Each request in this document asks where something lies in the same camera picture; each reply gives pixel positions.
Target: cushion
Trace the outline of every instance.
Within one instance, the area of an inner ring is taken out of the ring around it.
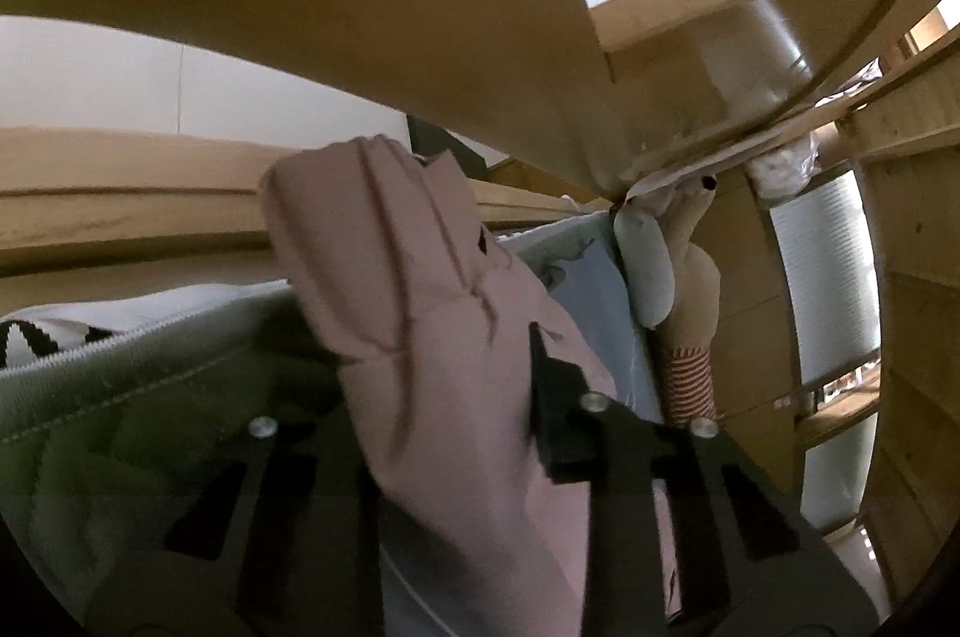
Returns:
[[[632,321],[627,286],[603,244],[593,241],[579,258],[557,260],[554,267],[562,276],[550,297],[573,318],[613,376],[617,400],[637,417],[662,423],[646,337]]]
[[[575,260],[592,242],[598,243],[611,261],[619,260],[616,240],[613,238],[613,222],[606,211],[568,217],[557,223],[523,231],[522,234],[501,237],[501,247],[510,250],[527,264],[547,289],[553,287],[562,276],[554,268],[557,260]]]

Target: red striped fabric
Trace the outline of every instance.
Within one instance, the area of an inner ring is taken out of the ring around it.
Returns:
[[[664,353],[667,421],[674,426],[694,418],[716,420],[710,349],[672,349]]]

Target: black and white pattern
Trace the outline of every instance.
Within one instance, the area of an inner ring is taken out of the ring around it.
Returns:
[[[72,320],[4,320],[0,322],[0,369],[27,366],[112,335],[113,331]]]

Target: metal bolt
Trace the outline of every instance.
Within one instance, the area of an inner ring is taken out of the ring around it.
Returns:
[[[280,424],[278,424],[274,418],[268,417],[267,415],[253,418],[247,426],[247,431],[250,431],[250,435],[255,439],[269,439],[279,430]]]
[[[709,418],[694,418],[690,421],[690,432],[701,439],[712,439],[720,433],[720,426]]]
[[[606,412],[609,406],[610,397],[604,396],[602,393],[597,393],[596,391],[584,393],[584,395],[580,397],[580,407],[582,407],[584,411],[594,415]]]

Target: wooden shelf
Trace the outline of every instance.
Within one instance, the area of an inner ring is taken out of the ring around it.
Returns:
[[[880,375],[834,400],[815,415],[803,418],[795,428],[797,445],[804,450],[821,445],[880,407]]]

